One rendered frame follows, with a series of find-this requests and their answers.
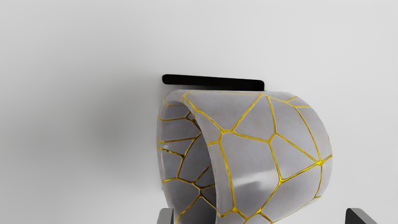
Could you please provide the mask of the grey cup with gold cracks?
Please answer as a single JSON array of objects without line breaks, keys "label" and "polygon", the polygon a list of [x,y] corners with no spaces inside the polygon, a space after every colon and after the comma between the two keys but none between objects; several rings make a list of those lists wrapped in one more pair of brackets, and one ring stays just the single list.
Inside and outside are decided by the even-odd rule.
[{"label": "grey cup with gold cracks", "polygon": [[172,91],[156,140],[174,224],[274,224],[317,201],[332,173],[323,122],[285,92]]}]

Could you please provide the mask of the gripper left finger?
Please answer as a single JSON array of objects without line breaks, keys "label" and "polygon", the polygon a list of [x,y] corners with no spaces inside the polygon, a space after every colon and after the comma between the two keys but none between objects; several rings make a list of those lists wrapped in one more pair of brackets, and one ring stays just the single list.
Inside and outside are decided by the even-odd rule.
[{"label": "gripper left finger", "polygon": [[157,224],[174,224],[174,209],[162,208],[158,215]]}]

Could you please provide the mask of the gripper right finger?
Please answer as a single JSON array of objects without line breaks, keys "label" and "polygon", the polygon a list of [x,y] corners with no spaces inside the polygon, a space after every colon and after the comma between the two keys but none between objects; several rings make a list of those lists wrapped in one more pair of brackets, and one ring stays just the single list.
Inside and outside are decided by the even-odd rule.
[{"label": "gripper right finger", "polygon": [[345,224],[377,224],[377,222],[360,208],[347,208]]}]

